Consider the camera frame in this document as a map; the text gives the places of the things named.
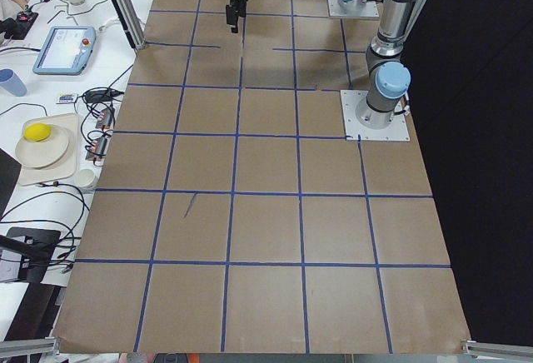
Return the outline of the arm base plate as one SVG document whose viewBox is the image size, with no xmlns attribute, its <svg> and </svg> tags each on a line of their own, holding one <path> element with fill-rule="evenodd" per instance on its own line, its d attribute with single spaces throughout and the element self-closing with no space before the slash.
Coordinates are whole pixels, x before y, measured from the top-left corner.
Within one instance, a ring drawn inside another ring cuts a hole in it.
<svg viewBox="0 0 533 363">
<path fill-rule="evenodd" d="M 332 18 L 378 20 L 380 13 L 376 2 L 371 0 L 327 0 L 328 14 Z"/>
<path fill-rule="evenodd" d="M 376 112 L 366 100 L 365 90 L 341 90 L 341 109 L 347 140 L 408 142 L 406 114 L 398 102 L 391 112 Z"/>
</svg>

